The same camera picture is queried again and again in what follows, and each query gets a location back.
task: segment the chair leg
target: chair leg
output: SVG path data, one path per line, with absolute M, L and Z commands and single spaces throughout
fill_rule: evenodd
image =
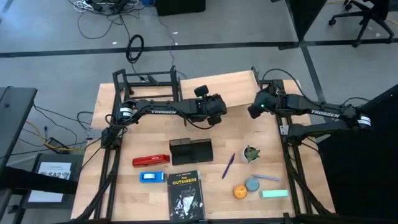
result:
M 368 27 L 369 20 L 370 20 L 370 18 L 368 18 L 368 17 L 365 17 L 363 19 L 363 25 L 362 25 L 361 31 L 359 32 L 358 37 L 356 38 L 355 42 L 353 43 L 353 47 L 357 47 L 357 46 L 361 45 L 361 38 L 362 38 L 362 35 L 365 32 L 366 28 Z
M 351 16 L 367 16 L 367 12 L 347 12 L 347 13 L 342 13 L 342 14 L 337 14 L 334 15 L 331 19 L 336 19 L 339 17 L 351 17 Z
M 375 22 L 377 22 L 383 29 L 387 31 L 388 34 L 390 34 L 390 37 L 388 38 L 389 44 L 392 42 L 392 38 L 394 38 L 395 34 L 392 31 L 392 29 L 386 24 L 384 20 L 381 19 L 374 19 Z
M 369 7 L 365 6 L 364 4 L 357 2 L 357 1 L 351 1 L 350 4 L 355 5 L 356 7 L 360 8 L 362 11 L 368 11 L 371 10 Z

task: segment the small potted plant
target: small potted plant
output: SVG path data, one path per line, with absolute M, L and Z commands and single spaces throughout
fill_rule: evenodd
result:
M 245 163 L 252 163 L 256 161 L 260 156 L 259 156 L 260 150 L 257 150 L 255 147 L 252 146 L 246 146 L 243 151 L 242 151 L 242 160 Z

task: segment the book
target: book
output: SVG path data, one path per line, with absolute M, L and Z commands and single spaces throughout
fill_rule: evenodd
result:
M 170 174 L 167 177 L 169 214 L 172 222 L 205 219 L 205 205 L 197 170 Z

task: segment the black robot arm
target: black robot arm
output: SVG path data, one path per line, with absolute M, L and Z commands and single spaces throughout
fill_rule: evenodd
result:
M 285 94 L 283 90 L 278 91 L 274 85 L 269 85 L 259 91 L 248 111 L 253 119 L 260 116 L 263 112 L 270 112 L 281 117 L 315 114 L 339 119 L 335 122 L 309 126 L 301 124 L 281 126 L 280 133 L 286 135 L 290 142 L 297 144 L 301 144 L 302 140 L 308 136 L 321 136 L 338 131 L 369 129 L 371 127 L 371 120 L 352 105 L 317 103 L 309 100 L 306 96 Z
M 219 94 L 207 96 L 207 86 L 195 90 L 195 99 L 182 101 L 153 101 L 128 99 L 121 103 L 119 111 L 113 118 L 110 127 L 102 133 L 102 147 L 116 144 L 118 134 L 130 124 L 137 124 L 139 119 L 147 114 L 178 115 L 189 123 L 202 122 L 207 119 L 210 126 L 221 122 L 221 115 L 227 113 L 226 105 Z

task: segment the mint green eraser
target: mint green eraser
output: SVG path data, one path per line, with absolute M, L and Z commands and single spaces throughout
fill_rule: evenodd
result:
M 288 195 L 288 190 L 263 190 L 261 192 L 262 198 L 287 197 Z

